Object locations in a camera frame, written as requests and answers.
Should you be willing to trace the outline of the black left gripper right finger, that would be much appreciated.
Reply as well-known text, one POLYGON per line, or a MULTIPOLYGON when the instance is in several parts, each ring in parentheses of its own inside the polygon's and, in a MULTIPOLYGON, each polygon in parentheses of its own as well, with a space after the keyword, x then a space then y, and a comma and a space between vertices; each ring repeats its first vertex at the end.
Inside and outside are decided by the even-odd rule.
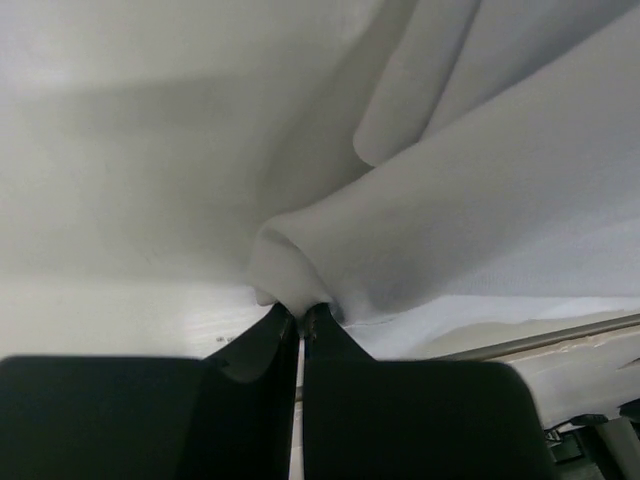
POLYGON ((326 304, 304 317, 307 479, 555 479, 525 381, 503 363, 382 361, 326 304))

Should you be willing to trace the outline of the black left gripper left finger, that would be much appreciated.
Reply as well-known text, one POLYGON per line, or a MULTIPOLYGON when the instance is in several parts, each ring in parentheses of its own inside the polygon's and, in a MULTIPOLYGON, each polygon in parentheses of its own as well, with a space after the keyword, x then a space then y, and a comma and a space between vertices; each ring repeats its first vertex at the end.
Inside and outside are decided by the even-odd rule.
POLYGON ((295 322, 282 306, 203 359, 12 356, 5 479, 285 479, 295 322))

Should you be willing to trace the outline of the white fabric skirt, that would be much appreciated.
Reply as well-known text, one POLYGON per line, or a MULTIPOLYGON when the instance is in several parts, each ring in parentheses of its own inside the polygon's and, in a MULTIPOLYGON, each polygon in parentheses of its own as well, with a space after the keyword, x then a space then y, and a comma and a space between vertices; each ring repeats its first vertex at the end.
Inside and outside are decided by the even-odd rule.
POLYGON ((420 1, 352 137, 249 263, 259 303, 327 303, 390 355, 480 322, 639 306, 639 5, 420 1))

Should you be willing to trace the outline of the aluminium table edge rail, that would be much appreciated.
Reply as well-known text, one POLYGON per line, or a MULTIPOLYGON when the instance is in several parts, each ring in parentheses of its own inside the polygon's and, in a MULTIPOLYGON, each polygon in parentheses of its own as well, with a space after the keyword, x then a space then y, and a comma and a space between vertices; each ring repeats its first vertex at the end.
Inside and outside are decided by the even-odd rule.
POLYGON ((639 314, 632 314, 606 321, 581 325, 568 329, 512 340, 486 347, 456 352, 438 357, 438 360, 488 361, 495 358, 548 347, 558 343, 606 334, 639 326, 639 314))

